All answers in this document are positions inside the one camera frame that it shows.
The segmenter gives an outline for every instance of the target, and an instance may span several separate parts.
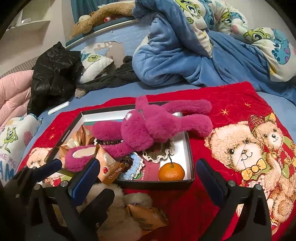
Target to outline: metal bolt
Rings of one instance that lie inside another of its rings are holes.
[[[60,184],[62,187],[65,187],[68,185],[68,181],[62,181],[61,184]]]
[[[255,187],[256,187],[257,190],[261,190],[262,189],[262,186],[259,185],[259,184],[256,184]]]
[[[38,190],[40,187],[41,187],[41,185],[36,184],[36,185],[34,186],[34,189],[35,189],[35,190]]]
[[[230,181],[228,181],[228,185],[231,187],[234,187],[236,185],[236,183],[235,183],[235,181],[230,180]]]

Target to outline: plaid hat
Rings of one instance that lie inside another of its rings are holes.
[[[250,118],[248,119],[248,125],[252,133],[257,126],[263,123],[265,123],[265,117],[263,116],[251,115]]]

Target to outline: curtain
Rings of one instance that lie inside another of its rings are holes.
[[[118,0],[71,0],[72,13],[75,23],[82,15],[89,15],[91,12],[98,10],[98,6],[118,2]]]

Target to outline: orange fruit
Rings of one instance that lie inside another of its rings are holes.
[[[185,171],[182,166],[175,162],[164,164],[158,172],[160,181],[181,181],[185,177]]]

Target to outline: pink quilted fabric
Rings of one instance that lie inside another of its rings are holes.
[[[13,117],[27,113],[33,70],[9,74],[0,79],[0,131]]]

